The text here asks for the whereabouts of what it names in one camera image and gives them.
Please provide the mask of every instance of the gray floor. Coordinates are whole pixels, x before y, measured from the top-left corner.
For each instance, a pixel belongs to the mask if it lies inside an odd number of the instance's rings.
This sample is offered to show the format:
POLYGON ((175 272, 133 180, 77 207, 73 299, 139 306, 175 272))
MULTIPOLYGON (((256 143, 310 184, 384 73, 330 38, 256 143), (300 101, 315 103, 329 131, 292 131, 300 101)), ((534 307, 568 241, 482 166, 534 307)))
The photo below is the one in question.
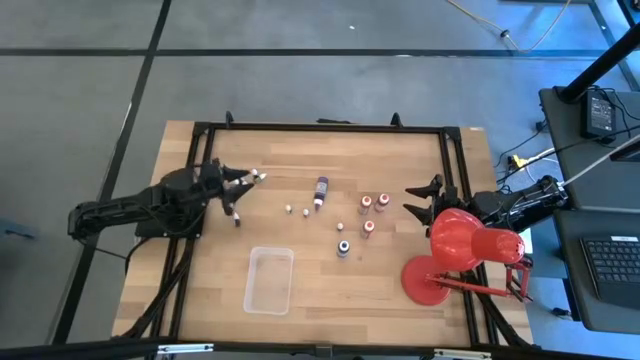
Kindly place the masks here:
MULTIPOLYGON (((558 5, 487 2, 460 0, 509 27, 523 47, 535 41, 559 10, 558 5)), ((599 4, 614 34, 624 33, 627 27, 615 1, 599 4)), ((62 7, 47 0, 4 0, 0 47, 144 48, 160 5, 159 0, 74 0, 62 7)), ((160 47, 504 48, 492 33, 444 0, 176 0, 160 47)), ((583 5, 572 5, 541 46, 604 48, 606 42, 583 5)), ((94 199, 99 190, 141 63, 141 58, 0 57, 0 217, 39 231, 33 241, 0 241, 0 347, 42 344, 47 339, 79 251, 65 234, 67 212, 79 201, 94 199)), ((534 133, 534 123, 542 119, 537 91, 568 83, 590 63, 156 58, 114 195, 148 184, 164 121, 222 120, 226 110, 240 122, 312 122, 325 117, 384 124, 397 111, 405 124, 482 126, 497 160, 499 153, 534 133)), ((640 69, 638 63, 640 59, 634 60, 632 68, 640 69)), ((617 68, 601 85, 628 90, 617 68)), ((518 153, 530 156, 550 144, 543 135, 518 153)), ((131 230, 109 229, 100 245, 124 253, 131 246, 131 230)), ((122 281, 122 262, 98 254, 72 341, 110 335, 122 281)), ((536 343, 555 350, 640 356, 640 347, 632 345, 637 337, 591 333, 581 324, 548 315, 545 306, 566 301, 557 283, 548 282, 534 283, 534 295, 545 296, 537 307, 528 308, 536 343), (557 291, 543 290, 548 287, 557 291), (582 342, 563 340, 564 331, 582 342)))

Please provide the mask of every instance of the wooden table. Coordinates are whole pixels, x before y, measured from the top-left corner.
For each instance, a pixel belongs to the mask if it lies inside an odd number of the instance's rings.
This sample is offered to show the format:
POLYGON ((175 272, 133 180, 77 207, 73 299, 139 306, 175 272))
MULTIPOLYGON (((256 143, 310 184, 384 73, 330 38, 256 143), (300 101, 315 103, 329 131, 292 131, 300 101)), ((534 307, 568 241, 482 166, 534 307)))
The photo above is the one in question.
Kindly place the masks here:
MULTIPOLYGON (((151 183, 183 167, 193 122, 169 121, 151 183)), ((489 149, 482 129, 462 129, 473 192, 495 190, 489 149)), ((454 178, 457 164, 450 145, 454 178)), ((197 241, 180 326, 180 339, 350 345, 469 346, 462 295, 453 291, 439 306, 414 304, 400 283, 403 265, 429 254, 424 228, 403 203, 427 206, 404 193, 442 173, 436 135, 337 132, 218 130, 213 156, 234 168, 257 168, 268 177, 238 203, 242 227, 224 216, 218 200, 206 213, 197 241), (318 176, 327 176, 325 205, 313 209, 318 176), (357 213, 363 195, 391 196, 384 213, 357 213), (294 212, 284 208, 291 204, 294 212), (364 219, 376 229, 369 240, 359 237, 364 219), (339 233, 336 224, 345 230, 339 233), (346 259, 336 256, 339 240, 348 240, 346 259), (290 308, 285 316, 249 314, 243 298, 249 253, 255 246, 293 250, 290 308)), ((167 240, 151 240, 133 256, 125 280, 113 334, 134 323, 158 290, 167 240)), ((504 287, 502 264, 488 263, 494 287, 504 287)), ((531 341, 525 307, 493 297, 518 333, 531 341)), ((168 331, 171 299, 162 334, 168 331)), ((486 341, 482 307, 474 297, 481 340, 486 341)))

